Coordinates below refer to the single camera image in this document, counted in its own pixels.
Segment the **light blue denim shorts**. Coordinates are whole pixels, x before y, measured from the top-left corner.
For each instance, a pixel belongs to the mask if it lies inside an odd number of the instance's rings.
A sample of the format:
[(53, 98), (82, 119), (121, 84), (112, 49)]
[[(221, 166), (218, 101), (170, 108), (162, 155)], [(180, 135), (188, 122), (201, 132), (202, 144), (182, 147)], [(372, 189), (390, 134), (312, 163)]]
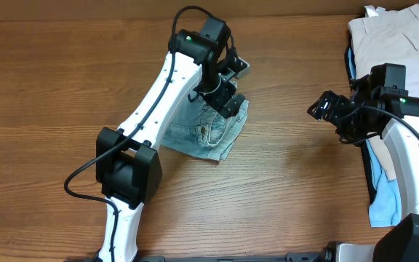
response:
[(196, 158), (223, 161), (242, 132), (248, 108), (249, 101), (244, 100), (238, 114), (225, 119), (192, 91), (172, 118), (161, 144)]

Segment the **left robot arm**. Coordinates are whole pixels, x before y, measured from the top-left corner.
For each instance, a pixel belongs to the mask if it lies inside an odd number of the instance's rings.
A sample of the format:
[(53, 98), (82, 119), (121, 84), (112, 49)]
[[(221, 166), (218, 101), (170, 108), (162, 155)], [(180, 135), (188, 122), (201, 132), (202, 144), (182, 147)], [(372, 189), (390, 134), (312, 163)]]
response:
[(103, 128), (96, 140), (96, 180), (108, 203), (103, 246), (96, 261), (133, 261), (141, 212), (162, 177), (159, 147), (172, 119), (195, 92), (223, 119), (233, 120), (247, 101), (231, 81), (249, 68), (234, 47), (226, 22), (208, 17), (199, 32), (180, 30), (156, 81), (116, 130)]

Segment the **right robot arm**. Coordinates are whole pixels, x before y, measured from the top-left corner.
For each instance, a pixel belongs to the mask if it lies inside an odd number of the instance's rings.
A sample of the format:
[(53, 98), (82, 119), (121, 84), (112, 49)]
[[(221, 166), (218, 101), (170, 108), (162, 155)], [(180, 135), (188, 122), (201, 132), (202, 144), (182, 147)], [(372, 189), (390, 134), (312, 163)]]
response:
[(323, 261), (419, 261), (419, 98), (405, 88), (406, 68), (385, 63), (351, 82), (347, 98), (324, 92), (308, 108), (316, 120), (333, 124), (343, 144), (360, 146), (380, 137), (396, 173), (402, 220), (375, 245), (332, 243)]

